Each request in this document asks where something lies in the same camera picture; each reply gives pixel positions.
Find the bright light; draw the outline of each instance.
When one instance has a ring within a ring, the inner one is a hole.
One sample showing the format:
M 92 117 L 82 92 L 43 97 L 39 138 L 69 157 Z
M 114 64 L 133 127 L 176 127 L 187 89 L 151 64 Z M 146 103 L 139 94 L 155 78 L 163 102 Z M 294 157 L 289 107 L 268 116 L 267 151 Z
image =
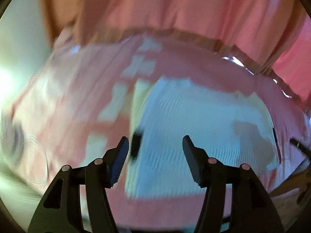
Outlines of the bright light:
M 287 97 L 287 98 L 292 98 L 291 96 L 285 94 L 285 92 L 282 90 L 283 94 Z
M 252 75 L 254 75 L 250 70 L 248 70 L 246 67 L 245 67 L 245 69 L 247 70 L 247 71 L 249 71 Z
M 243 63 L 241 61 L 239 61 L 236 57 L 232 57 L 232 61 L 234 63 L 236 63 L 237 65 L 244 67 Z
M 14 91 L 12 76 L 6 71 L 0 70 L 0 103 Z
M 74 46 L 71 50 L 70 50 L 70 53 L 71 54 L 74 54 L 76 52 L 78 52 L 80 50 L 81 46 Z

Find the black object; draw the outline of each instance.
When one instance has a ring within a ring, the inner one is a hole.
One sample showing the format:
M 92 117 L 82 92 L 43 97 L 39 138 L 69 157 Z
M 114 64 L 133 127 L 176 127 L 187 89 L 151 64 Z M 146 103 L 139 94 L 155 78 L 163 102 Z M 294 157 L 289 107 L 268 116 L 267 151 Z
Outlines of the black object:
M 65 165 L 43 195 L 29 225 L 28 233 L 86 233 L 80 208 L 80 185 L 86 199 L 93 233 L 118 232 L 105 188 L 118 181 L 129 148 L 126 137 L 108 150 L 102 159 L 72 169 Z
M 219 233 L 225 205 L 226 184 L 232 184 L 232 209 L 229 230 L 236 233 L 283 233 L 280 217 L 268 193 L 247 164 L 225 166 L 209 158 L 183 138 L 183 151 L 193 180 L 207 187 L 204 204 L 194 233 Z
M 301 150 L 309 159 L 311 159 L 311 151 L 301 142 L 296 140 L 295 138 L 290 139 L 290 143 L 296 146 L 299 150 Z
M 0 232 L 25 233 L 0 199 Z
M 117 233 L 105 188 L 118 181 L 128 153 L 123 137 L 115 149 L 88 166 L 72 169 L 65 165 L 43 195 L 29 226 L 29 233 L 87 233 L 83 229 L 79 185 L 86 186 L 86 199 L 93 233 Z M 218 233 L 223 222 L 226 184 L 232 183 L 230 229 L 236 233 L 283 233 L 279 215 L 259 179 L 249 167 L 225 166 L 209 158 L 203 149 L 183 139 L 183 150 L 193 179 L 207 187 L 195 233 Z
M 142 135 L 143 133 L 135 131 L 133 138 L 132 138 L 132 143 L 131 143 L 131 152 L 130 152 L 130 157 L 132 160 L 136 160 L 139 149 L 140 149 L 140 143 L 142 140 Z

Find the pink fabric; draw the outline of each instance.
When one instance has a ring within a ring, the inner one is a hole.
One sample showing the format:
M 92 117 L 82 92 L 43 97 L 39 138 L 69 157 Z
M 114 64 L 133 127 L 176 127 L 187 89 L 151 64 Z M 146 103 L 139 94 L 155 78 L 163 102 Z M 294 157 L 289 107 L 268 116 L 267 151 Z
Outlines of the pink fabric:
M 99 120 L 99 115 L 111 103 L 116 84 L 127 86 L 130 96 L 138 78 L 154 83 L 161 75 L 190 77 L 199 85 L 223 92 L 256 92 L 271 114 L 281 155 L 281 164 L 260 176 L 268 191 L 279 186 L 305 158 L 289 144 L 291 137 L 310 144 L 304 114 L 270 78 L 253 76 L 210 51 L 171 38 L 150 40 L 139 35 L 120 44 L 88 45 L 77 53 L 73 47 L 63 32 L 44 68 L 12 107 L 13 121 L 21 123 L 25 135 L 38 139 L 25 143 L 21 163 L 14 170 L 42 194 L 63 165 L 81 164 L 91 133 L 107 139 L 104 149 L 114 148 L 121 136 L 129 136 L 126 111 L 120 110 L 112 121 Z M 44 153 L 38 150 L 39 145 Z M 174 229 L 196 224 L 203 195 L 135 201 L 125 197 L 124 177 L 122 174 L 117 187 L 107 190 L 118 225 Z M 230 199 L 228 193 L 226 215 L 230 213 Z
M 77 32 L 85 44 L 111 40 L 110 28 L 181 30 L 220 40 L 215 51 L 237 46 L 256 62 L 247 66 L 264 72 L 292 43 L 305 15 L 298 0 L 84 0 Z
M 311 19 L 306 17 L 293 46 L 274 63 L 273 70 L 311 109 Z

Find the bed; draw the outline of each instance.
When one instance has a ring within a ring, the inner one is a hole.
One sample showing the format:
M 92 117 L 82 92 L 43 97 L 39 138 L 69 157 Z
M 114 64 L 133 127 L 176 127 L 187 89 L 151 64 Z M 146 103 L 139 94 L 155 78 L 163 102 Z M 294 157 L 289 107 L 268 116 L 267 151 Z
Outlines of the bed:
M 8 108 L 12 121 L 21 125 L 25 135 L 21 161 L 10 167 L 38 193 L 45 191 L 64 164 L 85 165 L 115 147 L 121 136 L 129 136 L 128 117 L 135 81 L 143 78 L 156 82 L 162 74 L 190 76 L 198 84 L 224 92 L 239 89 L 245 94 L 257 93 L 276 127 L 281 161 L 278 168 L 260 176 L 269 192 L 304 161 L 305 156 L 290 146 L 289 138 L 295 136 L 310 145 L 308 119 L 294 101 L 295 95 L 294 99 L 284 95 L 286 89 L 280 88 L 284 86 L 280 78 L 273 77 L 276 84 L 273 78 L 253 75 L 252 66 L 248 69 L 238 66 L 223 59 L 224 52 L 215 54 L 198 45 L 202 42 L 193 35 L 186 37 L 176 31 L 167 34 L 132 30 L 131 34 L 121 35 L 116 32 L 110 36 L 111 41 L 102 42 L 102 38 L 85 45 L 83 38 L 81 43 L 76 41 L 75 30 L 72 27 L 62 30 L 46 64 Z M 118 43 L 111 43 L 116 36 Z M 288 197 L 296 200 L 301 192 L 291 189 L 277 193 L 276 203 Z M 124 195 L 124 174 L 118 186 L 108 192 L 108 198 L 119 226 L 149 230 L 194 225 L 203 202 L 203 196 L 161 202 L 130 200 Z M 85 202 L 81 206 L 85 212 Z

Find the wrinkled cloth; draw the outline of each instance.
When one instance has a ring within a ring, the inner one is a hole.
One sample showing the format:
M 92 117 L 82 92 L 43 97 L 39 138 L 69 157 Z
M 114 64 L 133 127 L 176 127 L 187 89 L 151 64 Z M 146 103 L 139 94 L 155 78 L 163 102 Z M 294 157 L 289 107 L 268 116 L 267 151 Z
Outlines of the wrinkled cloth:
M 51 44 L 73 25 L 79 44 L 119 42 L 144 31 L 237 57 L 269 74 L 306 17 L 299 0 L 40 0 Z
M 21 126 L 12 124 L 9 116 L 0 110 L 0 162 L 16 166 L 23 154 L 24 135 Z
M 293 46 L 277 59 L 273 70 L 301 97 L 300 106 L 311 111 L 311 18 L 304 26 Z
M 134 99 L 136 90 L 141 92 L 139 84 L 135 84 Z M 193 181 L 183 152 L 186 135 L 209 157 L 227 166 L 247 163 L 259 175 L 279 165 L 273 122 L 255 93 L 245 97 L 239 91 L 224 93 L 200 87 L 185 78 L 161 77 L 143 102 L 136 125 L 142 134 L 139 152 L 128 162 L 125 184 L 130 198 L 205 193 L 206 188 Z
M 86 165 L 130 135 L 129 117 L 137 79 L 155 83 L 189 77 L 194 83 L 222 92 L 255 92 L 270 112 L 281 164 L 261 174 L 268 192 L 278 187 L 305 159 L 289 143 L 296 137 L 310 145 L 310 130 L 302 110 L 286 98 L 271 78 L 250 74 L 243 67 L 205 49 L 173 38 L 131 37 L 119 44 L 76 46 L 68 31 L 58 38 L 45 66 L 10 108 L 13 123 L 25 136 L 24 152 L 12 170 L 41 194 L 65 164 Z M 204 195 L 134 201 L 124 192 L 126 165 L 116 187 L 107 190 L 119 226 L 178 229 L 195 225 Z M 81 190 L 83 212 L 85 190 Z M 226 197 L 228 214 L 230 196 Z

